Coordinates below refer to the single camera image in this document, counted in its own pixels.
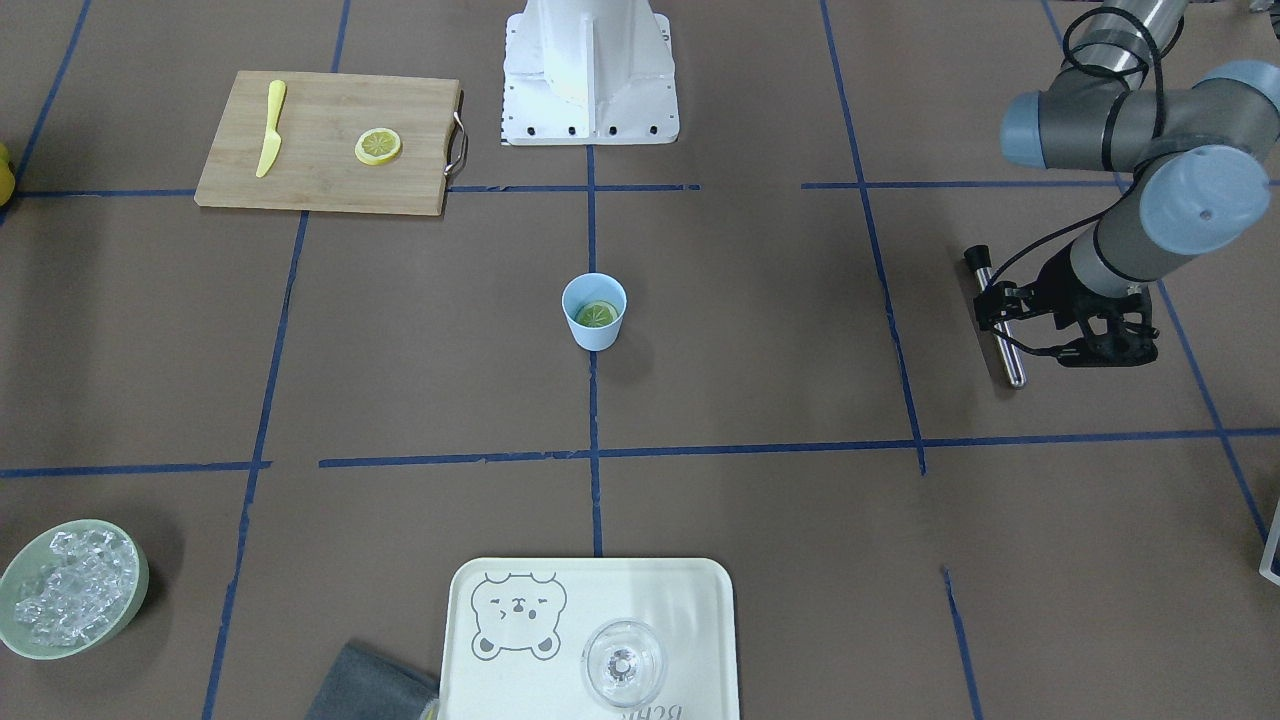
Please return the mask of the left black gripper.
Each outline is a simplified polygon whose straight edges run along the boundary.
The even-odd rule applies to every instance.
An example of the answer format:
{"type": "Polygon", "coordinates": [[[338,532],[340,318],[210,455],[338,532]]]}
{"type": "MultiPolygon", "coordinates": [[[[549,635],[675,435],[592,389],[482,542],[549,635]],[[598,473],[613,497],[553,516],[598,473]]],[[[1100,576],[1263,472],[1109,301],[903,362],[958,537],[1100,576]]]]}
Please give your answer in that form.
{"type": "Polygon", "coordinates": [[[1037,357],[1052,357],[1068,368],[1143,366],[1158,357],[1158,329],[1148,290],[1124,290],[1110,297],[1089,290],[1071,265],[1070,252],[1056,252],[1036,281],[1019,286],[989,278],[975,296],[975,320],[1009,347],[1037,357]],[[1033,347],[1011,333],[1014,322],[1051,315],[1057,331],[1075,328],[1065,345],[1033,347]]]}

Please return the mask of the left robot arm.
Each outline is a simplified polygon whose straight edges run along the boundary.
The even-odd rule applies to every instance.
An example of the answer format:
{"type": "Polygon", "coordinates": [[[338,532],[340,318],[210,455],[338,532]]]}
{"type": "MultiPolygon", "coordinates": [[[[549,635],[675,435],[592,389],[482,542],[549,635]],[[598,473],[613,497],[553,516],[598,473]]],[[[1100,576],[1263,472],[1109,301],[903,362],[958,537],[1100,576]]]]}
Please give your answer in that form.
{"type": "Polygon", "coordinates": [[[1279,70],[1229,61],[1169,90],[1164,59],[1187,3],[1103,1],[1062,33],[1047,90],[1012,100],[1004,156],[1039,169],[1128,173],[1110,208],[1066,225],[1070,237],[1028,284],[996,269],[974,297],[983,332],[1062,366],[1142,366],[1158,356],[1149,288],[1229,246],[1271,202],[1265,161],[1277,146],[1279,70]],[[1051,316],[1065,345],[1032,347],[1010,324],[1051,316]]]}

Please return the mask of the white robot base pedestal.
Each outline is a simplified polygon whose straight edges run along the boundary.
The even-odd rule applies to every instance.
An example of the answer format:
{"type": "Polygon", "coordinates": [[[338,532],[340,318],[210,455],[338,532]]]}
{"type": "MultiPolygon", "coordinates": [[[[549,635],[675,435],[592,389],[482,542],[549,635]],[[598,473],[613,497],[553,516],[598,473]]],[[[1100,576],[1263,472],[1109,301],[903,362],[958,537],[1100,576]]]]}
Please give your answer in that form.
{"type": "Polygon", "coordinates": [[[678,140],[667,15],[648,1],[529,1],[504,31],[500,141],[634,146],[678,140]]]}

